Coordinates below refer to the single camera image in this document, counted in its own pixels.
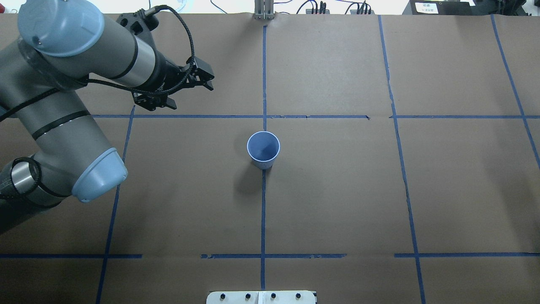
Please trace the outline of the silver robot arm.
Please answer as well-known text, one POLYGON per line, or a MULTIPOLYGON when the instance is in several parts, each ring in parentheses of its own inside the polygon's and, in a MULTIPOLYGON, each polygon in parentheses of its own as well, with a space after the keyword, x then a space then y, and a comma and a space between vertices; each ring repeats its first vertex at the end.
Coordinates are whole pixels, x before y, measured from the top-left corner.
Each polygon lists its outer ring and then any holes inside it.
POLYGON ((170 95, 213 90, 213 70, 194 51, 187 24, 157 5, 113 20, 87 0, 27 0, 17 40, 1 50, 1 119, 19 119, 39 151, 1 171, 1 233, 75 196, 90 202, 125 181, 124 161, 76 91, 89 84, 130 92, 148 111, 176 109, 170 95), (184 66, 160 52, 156 14, 183 25, 191 55, 184 66))

